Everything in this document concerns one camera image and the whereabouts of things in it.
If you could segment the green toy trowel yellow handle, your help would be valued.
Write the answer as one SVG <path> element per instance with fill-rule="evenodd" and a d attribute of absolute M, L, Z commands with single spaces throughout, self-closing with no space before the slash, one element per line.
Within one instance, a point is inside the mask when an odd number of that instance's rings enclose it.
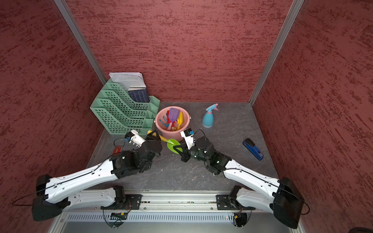
<path fill-rule="evenodd" d="M 173 146 L 180 145 L 180 143 L 176 139 L 166 139 L 163 136 L 160 136 L 163 142 L 167 143 L 167 147 L 170 151 L 173 152 Z"/>

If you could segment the blue toy rake yellow handle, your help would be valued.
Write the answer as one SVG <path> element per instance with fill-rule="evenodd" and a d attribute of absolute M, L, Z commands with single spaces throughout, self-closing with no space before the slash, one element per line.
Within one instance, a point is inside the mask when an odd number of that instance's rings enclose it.
<path fill-rule="evenodd" d="M 160 119 L 159 121 L 160 121 L 160 122 L 162 123 L 162 125 L 163 125 L 164 127 L 166 127 L 166 128 L 168 128 L 169 125 L 170 125 L 170 122 L 169 122 L 168 118 L 166 118 L 166 117 L 164 117 L 164 116 L 163 116 L 163 120 Z"/>

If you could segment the yellow toy shovel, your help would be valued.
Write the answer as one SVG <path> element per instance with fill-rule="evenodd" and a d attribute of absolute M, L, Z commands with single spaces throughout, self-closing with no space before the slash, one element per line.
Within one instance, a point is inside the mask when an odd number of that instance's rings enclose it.
<path fill-rule="evenodd" d="M 181 111 L 177 119 L 177 130 L 181 129 L 182 124 L 183 124 L 183 112 Z"/>

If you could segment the teal pink spray bottle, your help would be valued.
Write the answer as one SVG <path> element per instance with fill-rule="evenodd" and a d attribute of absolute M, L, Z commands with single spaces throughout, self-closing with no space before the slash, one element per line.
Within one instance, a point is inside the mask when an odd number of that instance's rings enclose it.
<path fill-rule="evenodd" d="M 217 106 L 219 104 L 216 103 L 216 104 L 213 104 L 211 106 L 209 106 L 207 109 L 206 109 L 206 113 L 203 117 L 203 126 L 205 128 L 211 128 L 213 126 L 213 123 L 214 123 L 214 116 L 213 116 L 213 113 L 212 111 L 213 110 L 217 110 Z"/>

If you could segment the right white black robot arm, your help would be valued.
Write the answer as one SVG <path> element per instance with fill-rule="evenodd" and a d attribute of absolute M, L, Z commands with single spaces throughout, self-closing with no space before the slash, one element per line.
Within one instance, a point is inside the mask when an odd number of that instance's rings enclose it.
<path fill-rule="evenodd" d="M 223 174 L 226 179 L 238 182 L 239 185 L 234 186 L 227 201 L 231 208 L 243 210 L 252 207 L 267 211 L 285 226 L 298 228 L 306 202 L 291 179 L 283 177 L 279 180 L 246 168 L 215 150 L 206 137 L 198 140 L 191 138 L 183 144 L 168 142 L 167 146 L 179 154 L 183 162 L 191 158 L 202 161 L 213 175 Z"/>

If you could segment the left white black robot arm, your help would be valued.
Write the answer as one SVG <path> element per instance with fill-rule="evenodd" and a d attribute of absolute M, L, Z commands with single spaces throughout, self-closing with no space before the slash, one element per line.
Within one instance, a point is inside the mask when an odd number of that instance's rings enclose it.
<path fill-rule="evenodd" d="M 161 138 L 156 130 L 145 138 L 132 130 L 126 134 L 125 139 L 138 148 L 114 153 L 100 164 L 73 174 L 61 177 L 47 174 L 39 176 L 36 184 L 37 196 L 32 204 L 33 219 L 45 221 L 67 210 L 97 205 L 102 209 L 124 208 L 127 201 L 123 187 L 116 185 L 99 191 L 90 188 L 148 171 L 162 151 Z"/>

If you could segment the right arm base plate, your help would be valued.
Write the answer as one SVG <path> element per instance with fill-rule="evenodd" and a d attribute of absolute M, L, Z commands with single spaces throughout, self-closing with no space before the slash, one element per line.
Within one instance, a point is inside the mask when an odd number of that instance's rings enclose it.
<path fill-rule="evenodd" d="M 218 210 L 255 210 L 254 207 L 244 207 L 236 199 L 229 195 L 216 195 L 216 203 Z"/>

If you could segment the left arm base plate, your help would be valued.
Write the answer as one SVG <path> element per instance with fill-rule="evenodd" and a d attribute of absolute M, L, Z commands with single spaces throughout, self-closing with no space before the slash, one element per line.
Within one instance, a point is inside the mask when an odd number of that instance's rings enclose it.
<path fill-rule="evenodd" d="M 129 194 L 114 198 L 114 202 L 109 206 L 101 206 L 102 210 L 138 210 L 142 200 L 141 194 Z"/>

